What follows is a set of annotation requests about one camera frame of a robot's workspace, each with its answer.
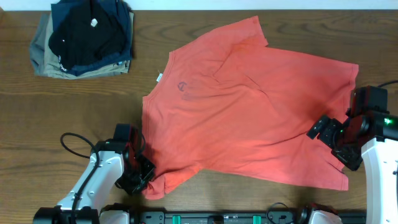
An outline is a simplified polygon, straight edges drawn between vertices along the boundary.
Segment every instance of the stack of clothes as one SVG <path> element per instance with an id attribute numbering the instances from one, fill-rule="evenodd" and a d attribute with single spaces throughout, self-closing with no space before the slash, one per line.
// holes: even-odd
<path id="1" fill-rule="evenodd" d="M 78 79 L 127 73 L 134 14 L 120 0 L 61 0 L 30 43 L 35 75 Z"/>

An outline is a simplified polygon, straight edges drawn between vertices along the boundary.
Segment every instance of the black garment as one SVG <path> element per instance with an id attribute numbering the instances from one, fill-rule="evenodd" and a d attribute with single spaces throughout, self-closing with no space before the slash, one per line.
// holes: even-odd
<path id="1" fill-rule="evenodd" d="M 92 19 L 98 21 L 94 27 Z M 71 9 L 49 40 L 51 51 L 59 57 L 65 70 L 121 52 L 125 44 L 126 36 L 118 20 L 109 16 L 96 1 L 89 0 Z"/>

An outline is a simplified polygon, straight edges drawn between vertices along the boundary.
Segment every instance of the fabric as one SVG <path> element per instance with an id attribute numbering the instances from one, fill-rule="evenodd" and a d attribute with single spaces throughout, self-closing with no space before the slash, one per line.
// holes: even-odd
<path id="1" fill-rule="evenodd" d="M 348 189 L 343 164 L 306 132 L 322 114 L 345 120 L 358 66 L 266 45 L 252 17 L 170 53 L 143 98 L 144 154 L 156 166 L 146 198 L 202 169 Z"/>
<path id="2" fill-rule="evenodd" d="M 123 28 L 127 39 L 132 40 L 132 19 L 129 16 L 129 8 L 125 2 L 122 1 L 96 1 L 110 16 L 114 16 Z M 61 0 L 57 4 L 52 4 L 52 18 L 53 30 L 66 18 L 71 8 L 81 4 L 81 0 Z M 132 59 L 131 41 L 126 43 L 124 50 L 118 54 L 112 54 L 104 57 L 102 60 L 90 65 L 75 65 L 71 70 L 64 71 L 66 73 L 79 76 L 83 73 L 97 70 L 103 66 L 119 63 Z"/>
<path id="3" fill-rule="evenodd" d="M 42 74 L 44 69 L 45 27 L 48 21 L 49 15 L 42 14 L 36 33 L 29 45 L 30 62 L 32 63 L 36 75 Z"/>
<path id="4" fill-rule="evenodd" d="M 59 57 L 61 69 L 89 65 L 105 56 L 123 51 L 127 38 L 114 16 L 96 1 L 85 1 L 70 9 L 49 40 L 51 51 Z"/>
<path id="5" fill-rule="evenodd" d="M 134 18 L 134 14 L 130 12 L 129 17 L 131 20 Z M 75 76 L 68 73 L 64 73 L 59 69 L 58 57 L 55 56 L 49 48 L 48 42 L 51 34 L 53 33 L 52 16 L 49 17 L 49 22 L 47 23 L 46 33 L 45 33 L 45 43 L 44 43 L 44 70 L 43 76 L 52 78 L 64 78 L 64 79 L 80 79 L 80 78 L 97 78 L 97 77 L 107 77 L 113 75 L 119 75 L 122 73 L 127 73 L 129 70 L 130 61 L 123 61 L 122 64 L 112 63 L 100 67 L 97 70 L 90 72 L 85 72 L 82 75 Z"/>

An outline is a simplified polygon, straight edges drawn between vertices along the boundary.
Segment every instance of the clothing tag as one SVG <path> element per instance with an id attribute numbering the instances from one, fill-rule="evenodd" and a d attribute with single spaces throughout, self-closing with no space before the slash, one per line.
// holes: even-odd
<path id="1" fill-rule="evenodd" d="M 157 77 L 156 81 L 159 82 L 160 79 L 162 78 L 163 73 L 160 73 L 159 76 Z"/>
<path id="2" fill-rule="evenodd" d="M 95 27 L 95 26 L 97 26 L 97 23 L 98 23 L 98 21 L 97 21 L 96 19 L 93 19 L 93 20 L 91 21 L 91 26 L 92 26 L 92 27 Z"/>

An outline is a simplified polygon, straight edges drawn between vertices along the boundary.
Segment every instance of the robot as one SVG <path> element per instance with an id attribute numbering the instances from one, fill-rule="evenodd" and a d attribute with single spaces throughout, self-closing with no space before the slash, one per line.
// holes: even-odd
<path id="1" fill-rule="evenodd" d="M 398 117 L 387 110 L 387 90 L 374 86 L 357 88 L 353 92 L 347 120 L 340 123 L 323 115 L 307 136 L 321 140 L 347 168 L 357 170 L 362 161 L 366 169 L 366 224 L 398 223 Z M 263 213 L 197 214 L 197 213 L 134 213 L 130 208 L 115 204 L 104 207 L 113 184 L 128 194 L 139 193 L 154 176 L 155 165 L 135 150 L 138 130 L 129 124 L 118 124 L 112 139 L 95 146 L 82 136 L 65 133 L 85 140 L 91 146 L 88 167 L 76 185 L 53 208 L 40 208 L 34 224 L 42 223 L 101 223 L 101 224 L 181 224 L 181 223 L 297 223 L 341 224 L 344 217 L 326 206 L 308 204 L 301 211 Z"/>

